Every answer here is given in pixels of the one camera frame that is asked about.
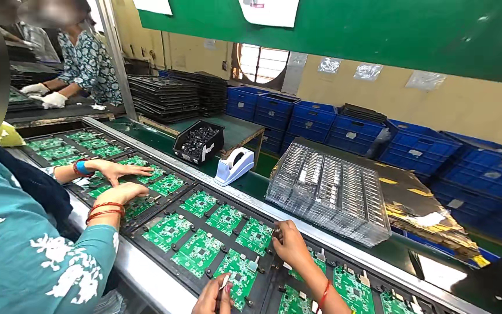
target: white tape dispenser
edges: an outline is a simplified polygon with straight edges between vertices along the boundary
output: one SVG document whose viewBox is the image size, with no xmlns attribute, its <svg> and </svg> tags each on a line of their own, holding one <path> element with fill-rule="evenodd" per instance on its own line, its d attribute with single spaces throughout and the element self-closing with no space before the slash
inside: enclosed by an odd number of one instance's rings
<svg viewBox="0 0 502 314">
<path fill-rule="evenodd" d="M 255 166 L 254 156 L 255 154 L 247 148 L 234 149 L 226 160 L 220 159 L 218 161 L 218 171 L 216 171 L 214 181 L 221 187 L 232 183 Z"/>
</svg>

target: stack of clear plastic trays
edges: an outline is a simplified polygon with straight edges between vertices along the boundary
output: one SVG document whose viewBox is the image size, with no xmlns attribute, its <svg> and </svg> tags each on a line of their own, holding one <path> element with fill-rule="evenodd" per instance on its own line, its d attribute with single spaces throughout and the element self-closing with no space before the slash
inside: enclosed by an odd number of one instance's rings
<svg viewBox="0 0 502 314">
<path fill-rule="evenodd" d="M 375 171 L 297 143 L 282 156 L 266 199 L 367 247 L 391 234 Z"/>
</svg>

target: hand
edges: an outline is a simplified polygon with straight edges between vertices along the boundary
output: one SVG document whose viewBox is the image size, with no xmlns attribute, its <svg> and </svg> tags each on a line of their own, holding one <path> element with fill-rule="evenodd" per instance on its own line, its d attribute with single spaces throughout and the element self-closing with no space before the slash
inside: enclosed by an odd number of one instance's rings
<svg viewBox="0 0 502 314">
<path fill-rule="evenodd" d="M 230 291 L 234 284 L 228 282 L 226 287 L 220 291 L 224 277 L 229 275 L 230 273 L 222 274 L 206 284 L 191 314 L 230 314 L 234 304 L 234 301 L 230 299 Z"/>
<path fill-rule="evenodd" d="M 32 84 L 25 86 L 21 89 L 21 93 L 23 94 L 39 94 L 43 95 L 47 92 L 49 92 L 50 89 L 48 89 L 44 84 L 38 83 L 38 84 Z"/>
<path fill-rule="evenodd" d="M 87 168 L 87 170 L 90 172 L 99 170 L 108 179 L 112 187 L 119 185 L 118 178 L 122 177 L 123 175 L 136 174 L 151 176 L 150 172 L 154 171 L 154 169 L 151 167 L 116 164 L 104 159 L 93 159 L 85 161 L 84 167 Z"/>
<path fill-rule="evenodd" d="M 275 225 L 280 228 L 281 239 L 272 237 L 272 245 L 283 261 L 287 262 L 292 268 L 296 268 L 298 273 L 301 273 L 301 271 L 297 268 L 303 269 L 310 266 L 311 263 L 315 264 L 301 233 L 297 230 L 293 221 L 277 221 Z"/>
<path fill-rule="evenodd" d="M 147 195 L 148 189 L 144 185 L 133 182 L 125 182 L 115 188 L 106 190 L 99 197 L 97 197 L 94 205 L 108 202 L 125 205 L 134 197 Z"/>
<path fill-rule="evenodd" d="M 53 92 L 44 97 L 34 96 L 34 95 L 29 97 L 42 101 L 44 109 L 63 108 L 65 107 L 65 101 L 67 100 L 67 97 L 59 94 L 58 92 Z"/>
</svg>

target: white glove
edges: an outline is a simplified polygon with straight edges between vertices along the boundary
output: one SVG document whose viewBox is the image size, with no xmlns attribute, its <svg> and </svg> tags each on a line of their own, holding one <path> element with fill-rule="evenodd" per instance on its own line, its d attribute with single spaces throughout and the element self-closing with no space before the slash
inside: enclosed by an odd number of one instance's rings
<svg viewBox="0 0 502 314">
<path fill-rule="evenodd" d="M 50 89 L 48 89 L 44 84 L 38 83 L 38 84 L 32 84 L 25 86 L 21 89 L 21 93 L 23 94 L 40 94 L 43 95 L 47 92 L 49 92 Z"/>
<path fill-rule="evenodd" d="M 38 99 L 43 102 L 44 109 L 52 109 L 52 108 L 63 108 L 65 107 L 65 101 L 67 97 L 59 94 L 58 92 L 53 92 L 48 96 L 40 97 L 40 96 L 29 96 L 32 99 Z"/>
</svg>

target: blue bangle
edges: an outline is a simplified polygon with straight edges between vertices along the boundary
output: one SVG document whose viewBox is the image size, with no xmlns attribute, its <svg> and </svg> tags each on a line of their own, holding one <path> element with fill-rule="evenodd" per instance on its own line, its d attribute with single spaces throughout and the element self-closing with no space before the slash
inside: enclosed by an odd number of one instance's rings
<svg viewBox="0 0 502 314">
<path fill-rule="evenodd" d="M 92 172 L 88 172 L 87 168 L 84 168 L 84 160 L 77 162 L 77 170 L 83 175 L 93 174 Z"/>
</svg>

